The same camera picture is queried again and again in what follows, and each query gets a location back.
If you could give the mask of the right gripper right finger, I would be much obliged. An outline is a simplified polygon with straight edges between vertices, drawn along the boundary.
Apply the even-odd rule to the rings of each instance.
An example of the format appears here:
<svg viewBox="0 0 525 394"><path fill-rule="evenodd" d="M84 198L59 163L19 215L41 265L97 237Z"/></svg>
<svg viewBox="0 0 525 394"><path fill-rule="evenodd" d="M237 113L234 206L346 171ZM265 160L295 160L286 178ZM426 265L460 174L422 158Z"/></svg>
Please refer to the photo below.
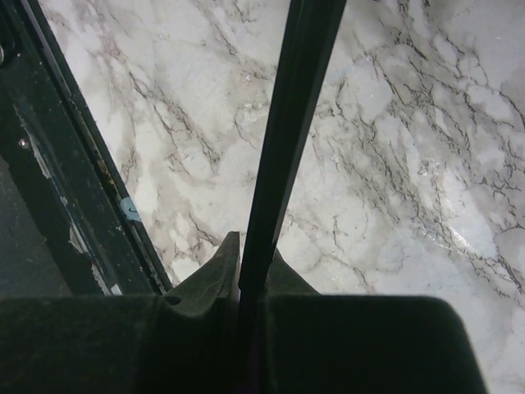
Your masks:
<svg viewBox="0 0 525 394"><path fill-rule="evenodd" d="M463 322L428 296L322 295L281 256L262 302L265 393L483 393Z"/></svg>

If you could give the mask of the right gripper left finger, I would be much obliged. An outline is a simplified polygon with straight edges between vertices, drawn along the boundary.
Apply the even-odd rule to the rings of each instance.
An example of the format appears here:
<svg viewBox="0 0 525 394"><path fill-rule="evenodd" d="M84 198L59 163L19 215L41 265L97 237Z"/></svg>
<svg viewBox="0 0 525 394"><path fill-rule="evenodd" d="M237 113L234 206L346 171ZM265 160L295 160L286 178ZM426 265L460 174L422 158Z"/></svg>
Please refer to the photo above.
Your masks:
<svg viewBox="0 0 525 394"><path fill-rule="evenodd" d="M164 295L1 302L4 393L227 393L240 236Z"/></svg>

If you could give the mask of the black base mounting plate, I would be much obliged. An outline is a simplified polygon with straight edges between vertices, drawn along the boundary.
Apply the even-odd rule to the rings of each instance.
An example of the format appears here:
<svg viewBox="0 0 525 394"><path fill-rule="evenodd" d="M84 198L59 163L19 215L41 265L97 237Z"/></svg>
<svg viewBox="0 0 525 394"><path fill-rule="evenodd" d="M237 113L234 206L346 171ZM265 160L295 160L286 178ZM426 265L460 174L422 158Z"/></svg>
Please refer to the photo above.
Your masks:
<svg viewBox="0 0 525 394"><path fill-rule="evenodd" d="M43 8L2 2L2 296L170 289Z"/></svg>

